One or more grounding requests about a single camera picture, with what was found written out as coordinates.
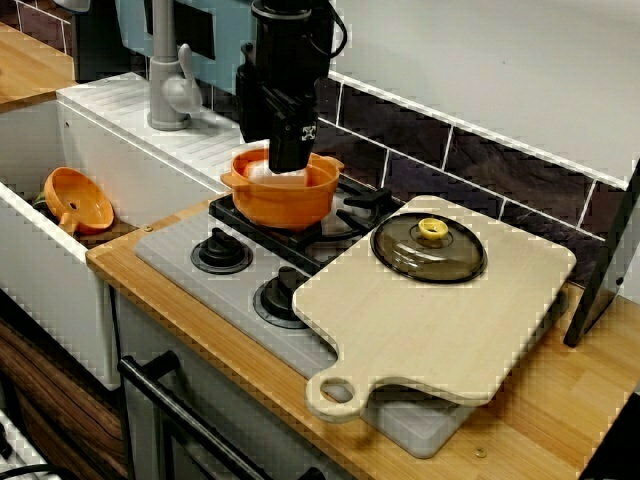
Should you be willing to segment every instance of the gas stove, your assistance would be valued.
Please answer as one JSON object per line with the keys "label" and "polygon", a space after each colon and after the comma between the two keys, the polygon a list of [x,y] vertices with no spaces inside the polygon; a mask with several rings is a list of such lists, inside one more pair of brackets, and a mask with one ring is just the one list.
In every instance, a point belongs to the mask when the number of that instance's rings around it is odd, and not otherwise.
{"label": "gas stove", "polygon": [[[211,202],[208,211],[145,236],[134,251],[310,378],[337,357],[293,314],[293,292],[400,206],[389,191],[341,176],[331,213],[322,222],[291,233],[254,225],[228,195]],[[326,389],[338,401],[348,399],[339,386]],[[429,458],[473,410],[406,387],[388,386],[373,393],[362,418],[413,456]]]}

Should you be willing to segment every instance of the yellow lid knob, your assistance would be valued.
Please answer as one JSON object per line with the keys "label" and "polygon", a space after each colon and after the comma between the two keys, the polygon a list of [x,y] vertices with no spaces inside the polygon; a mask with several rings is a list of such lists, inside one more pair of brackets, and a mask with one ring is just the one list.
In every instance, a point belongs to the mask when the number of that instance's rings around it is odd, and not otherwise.
{"label": "yellow lid knob", "polygon": [[418,228],[427,240],[440,240],[449,231],[447,224],[436,218],[423,218],[418,222]]}

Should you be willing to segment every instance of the gray faucet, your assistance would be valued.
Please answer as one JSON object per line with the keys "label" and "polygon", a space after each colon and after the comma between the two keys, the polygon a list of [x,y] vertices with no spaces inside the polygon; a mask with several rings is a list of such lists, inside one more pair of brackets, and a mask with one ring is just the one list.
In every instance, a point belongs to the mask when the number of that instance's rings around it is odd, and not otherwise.
{"label": "gray faucet", "polygon": [[150,61],[149,125],[157,130],[182,130],[200,112],[202,94],[193,77],[191,48],[176,46],[174,0],[153,0],[153,57]]}

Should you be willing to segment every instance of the wooden countertop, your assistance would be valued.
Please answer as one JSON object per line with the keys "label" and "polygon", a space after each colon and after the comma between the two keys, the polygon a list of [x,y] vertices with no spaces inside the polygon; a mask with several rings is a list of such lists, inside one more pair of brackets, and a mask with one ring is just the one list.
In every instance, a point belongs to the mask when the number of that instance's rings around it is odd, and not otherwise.
{"label": "wooden countertop", "polygon": [[640,306],[618,297],[570,349],[562,339],[582,291],[567,285],[568,312],[513,369],[494,400],[433,458],[419,460],[362,420],[334,425],[314,417],[305,406],[302,376],[134,255],[144,235],[137,230],[90,250],[88,265],[356,478],[575,479],[640,379]]}
{"label": "wooden countertop", "polygon": [[53,100],[73,78],[70,56],[0,23],[0,113]]}

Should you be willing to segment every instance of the blue panel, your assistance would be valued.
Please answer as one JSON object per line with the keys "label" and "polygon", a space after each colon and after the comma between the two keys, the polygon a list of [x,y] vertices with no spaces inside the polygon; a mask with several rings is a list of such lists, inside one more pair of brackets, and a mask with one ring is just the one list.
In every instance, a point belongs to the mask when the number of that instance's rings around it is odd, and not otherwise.
{"label": "blue panel", "polygon": [[[196,78],[235,93],[236,69],[244,62],[240,47],[255,42],[256,22],[251,15],[251,0],[180,0],[179,3],[214,15],[216,59],[194,53]],[[152,57],[153,37],[147,33],[144,0],[116,0],[116,9],[122,43],[135,52]]]}

